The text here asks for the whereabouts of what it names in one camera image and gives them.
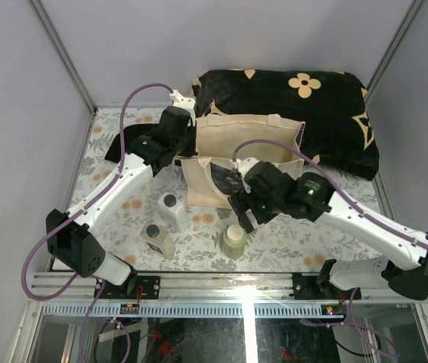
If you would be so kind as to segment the green bottle cream cap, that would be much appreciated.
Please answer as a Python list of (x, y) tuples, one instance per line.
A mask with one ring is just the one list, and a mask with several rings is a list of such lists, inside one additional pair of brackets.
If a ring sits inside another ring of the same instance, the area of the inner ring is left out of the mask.
[(247, 233), (239, 225), (229, 225), (222, 241), (222, 252), (229, 259), (242, 257), (247, 244)]

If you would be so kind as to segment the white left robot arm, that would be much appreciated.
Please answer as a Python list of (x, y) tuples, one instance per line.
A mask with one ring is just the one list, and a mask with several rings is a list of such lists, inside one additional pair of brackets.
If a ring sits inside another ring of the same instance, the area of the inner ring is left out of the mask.
[(54, 209), (48, 214), (48, 252), (77, 275), (105, 281), (119, 297), (133, 296), (138, 288), (136, 270), (108, 253), (97, 238), (104, 223), (130, 194), (170, 166), (177, 156), (192, 155), (195, 140), (191, 113), (168, 106), (157, 124), (129, 144), (118, 168), (82, 202), (65, 213)]

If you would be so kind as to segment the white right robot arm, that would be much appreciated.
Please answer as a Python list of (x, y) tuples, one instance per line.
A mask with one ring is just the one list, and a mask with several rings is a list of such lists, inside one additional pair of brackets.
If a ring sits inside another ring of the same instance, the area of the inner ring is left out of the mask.
[(315, 281), (297, 290), (306, 298), (330, 299), (355, 288), (389, 288), (412, 300), (428, 297), (428, 232), (410, 229), (368, 209), (317, 173), (292, 178), (255, 158), (235, 161), (234, 170), (242, 187), (228, 202), (246, 233), (254, 229), (248, 212), (259, 225), (286, 215), (339, 229), (380, 254), (365, 260), (326, 260)]

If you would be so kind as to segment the beige canvas tote bag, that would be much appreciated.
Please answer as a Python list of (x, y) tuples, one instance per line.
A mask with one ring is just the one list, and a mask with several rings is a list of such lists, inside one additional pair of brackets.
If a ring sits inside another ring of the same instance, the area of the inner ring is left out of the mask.
[(304, 122), (267, 116), (215, 115), (196, 119), (197, 155), (181, 160), (187, 183), (187, 204), (229, 209), (228, 197), (243, 188), (242, 177), (258, 162), (270, 162), (291, 178), (302, 173), (303, 159), (273, 144), (250, 144), (246, 141), (267, 139), (299, 150)]

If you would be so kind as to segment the white bottle black cap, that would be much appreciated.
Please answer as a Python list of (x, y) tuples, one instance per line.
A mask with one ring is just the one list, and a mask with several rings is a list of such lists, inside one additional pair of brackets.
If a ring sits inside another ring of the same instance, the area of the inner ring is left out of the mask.
[(163, 194), (158, 200), (158, 205), (168, 225), (178, 232), (184, 232), (188, 229), (190, 219), (187, 210), (174, 194)]

